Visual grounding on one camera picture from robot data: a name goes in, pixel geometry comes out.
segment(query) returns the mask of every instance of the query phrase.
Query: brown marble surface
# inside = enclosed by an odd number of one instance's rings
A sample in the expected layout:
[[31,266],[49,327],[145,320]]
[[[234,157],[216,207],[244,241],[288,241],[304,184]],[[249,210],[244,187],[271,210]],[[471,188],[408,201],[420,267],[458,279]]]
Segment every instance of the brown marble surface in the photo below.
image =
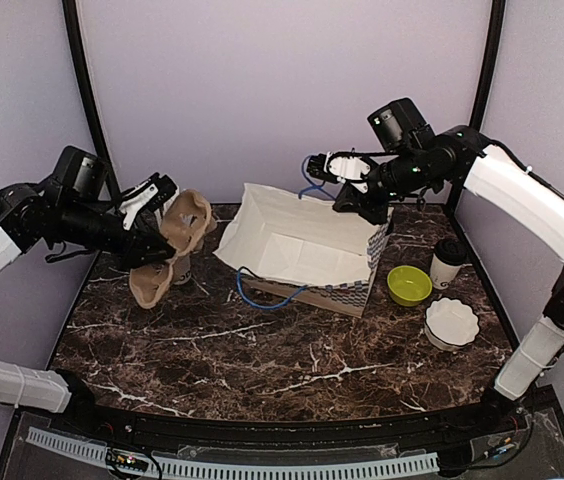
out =
[[[53,367],[81,375],[102,405],[163,415],[250,421],[344,420],[432,411],[476,402],[511,350],[472,267],[444,296],[471,305],[476,341],[458,353],[423,332],[434,293],[415,308],[388,296],[397,265],[428,270],[433,245],[454,237],[439,206],[400,205],[361,319],[293,303],[252,309],[217,246],[237,207],[192,258],[193,281],[153,310],[135,304],[128,276],[101,255],[60,339]],[[250,291],[259,302],[279,298]]]

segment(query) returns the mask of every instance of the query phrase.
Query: white cup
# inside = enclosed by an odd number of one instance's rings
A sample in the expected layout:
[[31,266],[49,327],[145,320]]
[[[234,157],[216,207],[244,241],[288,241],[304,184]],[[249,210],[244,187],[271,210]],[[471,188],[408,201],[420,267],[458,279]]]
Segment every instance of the white cup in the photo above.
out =
[[448,288],[466,261],[466,249],[452,239],[440,240],[435,245],[431,262],[431,282],[437,290]]

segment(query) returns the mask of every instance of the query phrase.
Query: tabletop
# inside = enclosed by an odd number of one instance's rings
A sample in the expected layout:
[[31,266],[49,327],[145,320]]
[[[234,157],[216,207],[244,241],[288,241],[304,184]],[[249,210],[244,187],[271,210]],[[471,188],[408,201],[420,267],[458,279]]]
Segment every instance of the tabletop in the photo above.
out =
[[[292,302],[256,310],[235,292],[235,271],[214,255],[236,205],[215,205],[219,227],[191,258],[192,280],[140,308],[128,274],[101,254],[76,300],[52,361],[77,373],[101,405],[193,418],[317,421],[434,411],[476,403],[511,354],[472,266],[417,307],[388,295],[398,265],[428,270],[433,246],[455,238],[438,205],[398,205],[362,318]],[[259,303],[277,303],[249,290]],[[476,340],[438,350],[423,327],[426,309],[459,299],[479,318]]]

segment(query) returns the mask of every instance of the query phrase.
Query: black vertical post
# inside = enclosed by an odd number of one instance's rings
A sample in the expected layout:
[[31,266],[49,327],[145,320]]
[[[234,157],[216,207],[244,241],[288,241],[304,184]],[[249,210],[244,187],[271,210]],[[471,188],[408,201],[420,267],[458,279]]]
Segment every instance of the black vertical post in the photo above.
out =
[[111,198],[115,199],[120,196],[120,185],[118,184],[115,171],[113,170],[113,164],[111,163],[111,157],[109,156],[109,149],[106,146],[102,123],[100,122],[100,116],[98,114],[95,97],[93,95],[93,87],[91,85],[91,78],[89,77],[89,70],[86,63],[84,44],[82,43],[82,34],[80,32],[80,21],[78,18],[75,0],[62,0],[62,7],[64,8],[66,33],[69,39],[69,47],[71,49],[75,77],[78,81],[80,97],[82,97],[84,114],[86,115],[86,121],[89,125],[93,145],[95,146],[95,153],[98,157],[104,160],[108,166],[109,174],[107,176],[106,186]]
[[[482,58],[482,70],[480,71],[480,80],[478,88],[475,92],[475,100],[473,102],[473,111],[471,112],[471,120],[469,126],[475,130],[482,128],[482,121],[486,112],[486,105],[491,91],[491,83],[493,82],[493,73],[495,72],[495,63],[498,56],[498,48],[500,46],[500,36],[502,34],[502,25],[504,23],[504,9],[506,0],[493,0],[491,4],[491,18],[489,19],[489,30],[486,36],[486,45],[484,47],[484,57]],[[463,186],[454,184],[446,201],[449,212],[455,212],[460,201]]]

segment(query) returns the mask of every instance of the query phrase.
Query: cup lid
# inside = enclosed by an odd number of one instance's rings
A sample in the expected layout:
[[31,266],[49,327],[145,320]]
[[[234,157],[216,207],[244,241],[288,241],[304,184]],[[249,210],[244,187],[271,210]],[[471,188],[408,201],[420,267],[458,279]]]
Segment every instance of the cup lid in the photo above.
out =
[[466,247],[452,238],[440,240],[434,251],[435,256],[447,265],[459,266],[466,262]]

